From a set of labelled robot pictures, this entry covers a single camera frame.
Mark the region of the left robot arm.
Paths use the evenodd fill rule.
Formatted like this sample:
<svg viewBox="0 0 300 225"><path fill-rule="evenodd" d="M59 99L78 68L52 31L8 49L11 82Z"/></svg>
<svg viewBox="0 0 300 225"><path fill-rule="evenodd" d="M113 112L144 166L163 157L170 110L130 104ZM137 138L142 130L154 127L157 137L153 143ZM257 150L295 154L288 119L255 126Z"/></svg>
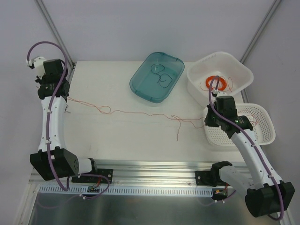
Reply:
<svg viewBox="0 0 300 225"><path fill-rule="evenodd" d="M92 158L79 159L68 151L64 138L64 113L70 83L63 77L64 62L46 60L38 56L29 62L37 70L38 97L43 110L42 134L37 153L30 155L30 163L46 181L82 174L87 182L98 179Z"/></svg>

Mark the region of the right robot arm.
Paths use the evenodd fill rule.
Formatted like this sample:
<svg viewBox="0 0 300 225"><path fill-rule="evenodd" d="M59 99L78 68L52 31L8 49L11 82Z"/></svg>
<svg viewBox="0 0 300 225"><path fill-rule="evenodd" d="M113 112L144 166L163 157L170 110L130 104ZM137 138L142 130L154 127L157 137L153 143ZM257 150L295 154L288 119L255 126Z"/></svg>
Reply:
<svg viewBox="0 0 300 225"><path fill-rule="evenodd" d="M239 116L232 96L215 97L207 105L204 124L207 127L220 128L241 153L251 178L237 171L229 161L212 164L209 171L196 171L197 182L211 187L228 184L244 197L250 214L257 218L271 217L281 220L295 193L291 182L284 182L272 168L259 143L253 126L246 116Z"/></svg>

